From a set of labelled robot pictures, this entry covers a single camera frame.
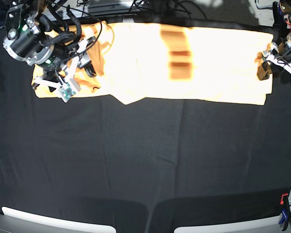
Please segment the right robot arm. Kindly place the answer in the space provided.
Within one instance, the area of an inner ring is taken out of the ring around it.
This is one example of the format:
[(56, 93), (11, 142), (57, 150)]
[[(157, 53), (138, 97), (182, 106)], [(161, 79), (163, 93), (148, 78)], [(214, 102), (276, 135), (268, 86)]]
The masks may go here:
[(33, 78), (33, 90), (46, 86), (68, 102), (81, 90), (75, 79), (77, 69), (84, 69), (90, 78), (97, 75), (88, 50), (98, 37), (83, 39), (75, 9), (66, 6), (66, 14), (76, 26), (76, 31), (71, 31), (55, 6), (62, 5), (49, 0), (12, 1), (6, 13), (3, 47), (15, 60), (42, 69), (42, 74)]

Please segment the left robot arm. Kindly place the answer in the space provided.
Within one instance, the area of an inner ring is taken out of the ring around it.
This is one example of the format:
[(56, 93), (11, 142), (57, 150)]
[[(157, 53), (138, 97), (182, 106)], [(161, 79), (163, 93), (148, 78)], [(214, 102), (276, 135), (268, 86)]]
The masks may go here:
[(264, 81), (280, 69), (291, 75), (291, 0), (274, 1), (262, 6), (255, 1), (259, 10), (272, 10), (274, 37), (271, 44), (261, 53), (257, 76)]

